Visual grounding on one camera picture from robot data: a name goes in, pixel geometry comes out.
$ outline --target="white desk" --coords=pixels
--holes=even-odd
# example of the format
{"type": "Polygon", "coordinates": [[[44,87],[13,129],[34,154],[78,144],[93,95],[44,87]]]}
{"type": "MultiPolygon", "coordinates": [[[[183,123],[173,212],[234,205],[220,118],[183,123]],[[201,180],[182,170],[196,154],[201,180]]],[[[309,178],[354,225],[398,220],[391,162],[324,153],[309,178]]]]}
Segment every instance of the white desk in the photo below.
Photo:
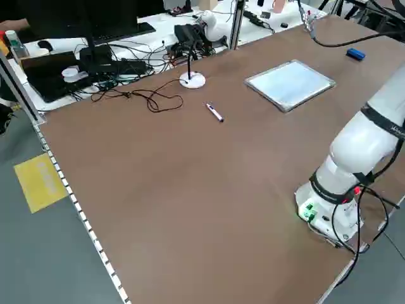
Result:
{"type": "MultiPolygon", "coordinates": [[[[223,0],[222,2],[218,3],[217,7],[213,11],[222,12],[222,13],[230,13],[231,12],[231,3],[232,3],[232,12],[234,12],[235,3],[231,0],[223,0]]],[[[302,5],[305,10],[310,10],[313,15],[317,15],[319,17],[325,16],[326,14],[322,11],[318,11],[315,8],[307,6],[305,4],[302,5]]],[[[246,10],[251,11],[254,14],[260,16],[262,11],[271,11],[271,4],[264,5],[263,7],[257,6],[256,2],[248,2],[246,3],[246,10]]],[[[127,39],[123,39],[122,41],[111,42],[113,44],[122,44],[125,46],[130,46],[132,48],[137,48],[140,51],[134,51],[135,55],[142,58],[145,56],[142,51],[151,51],[155,50],[162,46],[162,42],[164,41],[165,46],[170,46],[177,41],[177,38],[174,34],[174,26],[175,25],[183,25],[187,23],[195,23],[196,19],[193,19],[192,15],[198,15],[199,9],[198,7],[193,8],[194,12],[186,14],[185,16],[177,16],[172,17],[168,14],[159,14],[154,16],[148,16],[145,18],[140,18],[140,22],[148,22],[150,23],[156,31],[150,34],[135,36],[127,39]]],[[[233,17],[229,18],[229,14],[216,14],[217,19],[220,22],[227,22],[229,26],[229,32],[232,28],[232,21],[233,17]]],[[[275,32],[281,32],[286,29],[290,29],[292,27],[296,27],[300,24],[301,18],[298,12],[298,5],[296,2],[294,3],[286,3],[283,11],[280,14],[272,13],[269,20],[264,20],[268,22],[271,27],[275,30],[275,32]],[[288,23],[288,28],[282,28],[280,25],[281,23],[288,23]]],[[[252,24],[247,18],[243,18],[242,21],[242,28],[240,30],[239,35],[239,45],[249,43],[266,36],[271,35],[271,32],[266,28],[257,27],[256,25],[252,24]]],[[[85,47],[85,39],[81,38],[72,38],[72,39],[47,39],[54,48],[55,53],[66,52],[66,51],[75,51],[76,57],[78,57],[78,52],[85,47]]],[[[30,52],[34,52],[35,49],[38,49],[38,45],[36,42],[30,42],[26,44],[28,50],[30,52]]],[[[224,50],[224,47],[220,47],[216,49],[216,52],[220,52],[224,50]]],[[[114,53],[119,58],[134,58],[133,54],[122,48],[114,47],[114,53]]],[[[153,54],[151,58],[153,59],[162,59],[162,56],[166,53],[166,50],[162,48],[162,52],[153,54]]],[[[35,107],[38,110],[54,110],[60,108],[62,106],[68,105],[70,103],[76,102],[74,98],[71,96],[65,96],[61,99],[58,99],[52,103],[45,103],[44,100],[31,88],[30,84],[27,82],[27,76],[24,74],[22,69],[16,64],[14,60],[10,60],[11,66],[14,68],[18,78],[20,79],[21,83],[23,84],[24,88],[27,90],[28,95],[31,97],[32,101],[34,102],[35,107]]],[[[85,89],[85,91],[93,91],[95,89],[85,89]]]]}

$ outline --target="pen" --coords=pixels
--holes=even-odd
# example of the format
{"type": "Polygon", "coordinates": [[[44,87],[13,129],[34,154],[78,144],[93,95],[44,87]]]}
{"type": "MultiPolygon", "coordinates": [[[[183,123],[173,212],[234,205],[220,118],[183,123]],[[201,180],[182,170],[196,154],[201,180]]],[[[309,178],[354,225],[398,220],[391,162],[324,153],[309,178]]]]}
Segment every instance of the pen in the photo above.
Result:
{"type": "Polygon", "coordinates": [[[209,103],[207,103],[207,108],[220,122],[224,121],[223,117],[209,103]]]}

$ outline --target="yellow mat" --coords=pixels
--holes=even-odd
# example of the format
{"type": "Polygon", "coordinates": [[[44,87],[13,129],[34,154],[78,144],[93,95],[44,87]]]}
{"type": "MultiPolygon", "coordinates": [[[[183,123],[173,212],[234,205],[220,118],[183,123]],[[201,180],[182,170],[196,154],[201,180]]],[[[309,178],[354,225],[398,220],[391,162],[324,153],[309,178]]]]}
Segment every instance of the yellow mat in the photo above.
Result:
{"type": "Polygon", "coordinates": [[[68,193],[47,154],[14,166],[31,213],[37,212],[68,193]]]}

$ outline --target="brown table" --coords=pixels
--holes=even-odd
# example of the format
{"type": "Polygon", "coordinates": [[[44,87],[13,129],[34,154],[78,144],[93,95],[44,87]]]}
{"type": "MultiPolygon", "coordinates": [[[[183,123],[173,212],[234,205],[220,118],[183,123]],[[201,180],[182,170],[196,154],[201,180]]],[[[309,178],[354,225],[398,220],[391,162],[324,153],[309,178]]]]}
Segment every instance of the brown table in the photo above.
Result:
{"type": "MultiPolygon", "coordinates": [[[[338,18],[317,25],[325,42],[372,31],[338,18]]],[[[302,27],[193,63],[207,84],[174,82],[184,106],[151,113],[142,98],[79,102],[47,114],[41,126],[53,153],[132,303],[314,303],[351,259],[310,232],[296,215],[294,191],[325,159],[346,122],[405,58],[381,37],[346,49],[316,45],[302,27]],[[337,86],[290,113],[243,83],[288,60],[301,60],[337,86]],[[206,109],[213,102],[225,117],[206,109]]],[[[155,89],[177,68],[121,87],[155,89]]],[[[167,102],[158,99],[161,105],[167,102]]],[[[404,157],[376,188],[399,201],[404,157]]],[[[366,225],[382,220],[363,202],[366,225]]]]}

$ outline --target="blue object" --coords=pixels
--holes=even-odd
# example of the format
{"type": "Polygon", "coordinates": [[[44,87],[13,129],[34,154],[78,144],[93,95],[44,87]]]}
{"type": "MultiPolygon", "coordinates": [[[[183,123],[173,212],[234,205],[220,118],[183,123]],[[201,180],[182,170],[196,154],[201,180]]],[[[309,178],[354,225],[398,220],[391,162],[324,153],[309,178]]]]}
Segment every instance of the blue object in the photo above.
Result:
{"type": "Polygon", "coordinates": [[[361,61],[366,57],[366,55],[364,53],[362,53],[361,51],[358,51],[357,49],[353,49],[353,48],[350,48],[347,50],[346,56],[354,58],[358,61],[361,61]]]}

